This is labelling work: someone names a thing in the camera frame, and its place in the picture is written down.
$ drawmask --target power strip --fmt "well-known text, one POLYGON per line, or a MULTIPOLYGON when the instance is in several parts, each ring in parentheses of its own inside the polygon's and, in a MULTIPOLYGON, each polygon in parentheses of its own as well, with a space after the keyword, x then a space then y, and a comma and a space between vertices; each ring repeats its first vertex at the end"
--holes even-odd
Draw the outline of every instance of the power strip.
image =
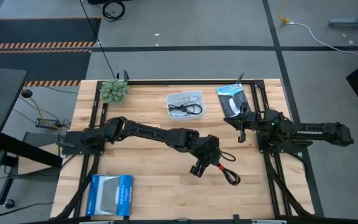
POLYGON ((54 128, 54 127, 61 127, 62 126, 60 124, 60 122, 57 121, 57 120, 44 119, 44 121, 41 118, 38 118, 37 121, 35 122, 35 127, 56 130, 56 128, 54 128))

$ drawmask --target white cable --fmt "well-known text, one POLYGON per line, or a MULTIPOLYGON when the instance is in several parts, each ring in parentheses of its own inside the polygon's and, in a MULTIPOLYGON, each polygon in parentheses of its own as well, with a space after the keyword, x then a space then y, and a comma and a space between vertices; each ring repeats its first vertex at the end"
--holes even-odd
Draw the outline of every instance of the white cable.
POLYGON ((346 51, 346 50, 339 50, 339 49, 337 49, 337 48, 335 48, 335 47, 332 47, 332 46, 330 46, 330 45, 328 45, 328 44, 325 44, 325 43, 321 42, 320 40, 318 40, 318 39, 313 35, 313 33, 312 33, 312 31, 310 30, 310 28, 307 27, 306 25, 298 24, 298 23, 294 23, 294 22, 287 22, 286 24, 288 24, 288 25, 298 25, 298 26, 302 26, 302 27, 308 29, 309 32, 310 32, 310 34, 311 34, 311 36, 314 38, 314 40, 317 41, 317 42, 319 42, 320 44, 323 44, 324 46, 327 46, 327 47, 329 47, 329 48, 331 48, 331 49, 337 50, 337 51, 342 52, 342 53, 347 53, 347 54, 352 54, 352 55, 358 56, 357 53, 350 52, 350 51, 346 51))

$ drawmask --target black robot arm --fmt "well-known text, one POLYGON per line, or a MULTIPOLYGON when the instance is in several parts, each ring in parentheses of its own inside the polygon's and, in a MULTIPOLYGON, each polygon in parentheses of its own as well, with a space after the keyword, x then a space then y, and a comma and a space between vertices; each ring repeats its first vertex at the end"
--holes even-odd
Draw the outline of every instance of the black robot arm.
POLYGON ((109 119, 102 128, 85 129, 80 144, 95 146, 104 144, 106 141, 114 144, 114 142, 122 141, 129 136, 164 142, 168 147, 178 152, 189 152, 198 160, 190 169, 190 173, 197 177, 201 177, 204 170, 211 164, 217 166, 223 172, 230 184, 238 185, 241 181, 236 173, 224 168, 219 163, 221 157, 228 161, 236 160, 233 155, 220 150, 219 138, 212 135, 200 137, 197 131, 191 129, 174 128, 166 130, 118 117, 109 119))
POLYGON ((276 147, 288 141, 303 147, 312 144, 313 140, 327 141, 337 146, 354 143, 349 128, 341 123, 295 124, 275 110, 266 110, 262 117, 261 114, 250 112, 247 103, 241 106, 239 115, 224 120, 240 131, 239 142, 246 140, 245 130, 249 129, 268 133, 267 143, 276 147))

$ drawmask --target blue box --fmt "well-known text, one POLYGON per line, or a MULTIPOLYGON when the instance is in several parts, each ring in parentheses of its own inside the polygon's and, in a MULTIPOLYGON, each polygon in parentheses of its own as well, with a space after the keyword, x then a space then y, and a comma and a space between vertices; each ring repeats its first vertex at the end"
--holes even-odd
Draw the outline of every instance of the blue box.
POLYGON ((86 216, 130 215, 133 186, 134 177, 131 175, 92 175, 86 216))

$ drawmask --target butcher block tabletop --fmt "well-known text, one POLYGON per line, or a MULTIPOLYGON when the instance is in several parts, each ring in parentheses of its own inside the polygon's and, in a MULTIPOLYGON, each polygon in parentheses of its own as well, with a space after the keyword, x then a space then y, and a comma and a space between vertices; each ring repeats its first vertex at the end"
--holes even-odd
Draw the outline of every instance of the butcher block tabletop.
MULTIPOLYGON (((72 131, 88 127, 97 82, 81 81, 72 131)), ((290 117, 281 81, 265 79, 264 83, 270 108, 290 117)), ((221 150, 237 158, 235 162, 221 159, 221 164, 241 177, 241 183, 232 186, 215 166, 209 166, 201 178, 196 177, 189 171, 197 159, 189 153, 176 152, 162 142, 129 137, 122 142, 106 143, 98 174, 134 176, 130 220, 232 219, 234 214, 239 214, 240 218, 274 218, 264 157, 259 152, 256 133, 246 131, 246 141, 238 143, 239 132, 223 121, 223 110, 216 94, 216 88, 220 86, 223 85, 131 85, 123 105, 108 106, 106 120, 124 116, 158 128, 187 128, 197 130, 200 136, 217 136, 221 150), (206 107, 203 117, 171 121, 167 114, 166 96, 193 90, 203 93, 206 107)), ((243 87, 253 109, 250 85, 243 87)), ((96 124, 99 124, 102 104, 100 99, 96 124)), ((302 206, 313 213, 302 163, 288 154, 281 154, 281 160, 287 187, 302 206)), ((82 162, 83 156, 77 155, 61 170, 51 217, 58 215, 77 191, 82 162)), ((278 187, 276 191, 283 214, 283 200, 278 187)), ((87 199, 88 190, 83 195, 80 216, 85 215, 87 199)), ((120 220, 122 217, 93 217, 93 220, 107 219, 120 220)))

